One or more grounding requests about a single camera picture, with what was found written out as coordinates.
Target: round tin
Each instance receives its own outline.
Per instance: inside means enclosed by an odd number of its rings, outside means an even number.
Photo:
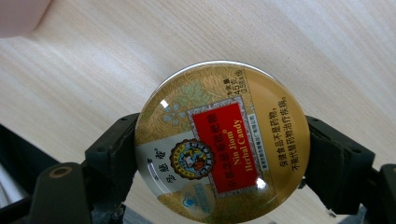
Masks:
[[[302,109],[273,77],[243,63],[198,63],[165,80],[135,129],[139,173],[192,220],[244,222],[283,203],[309,159]]]

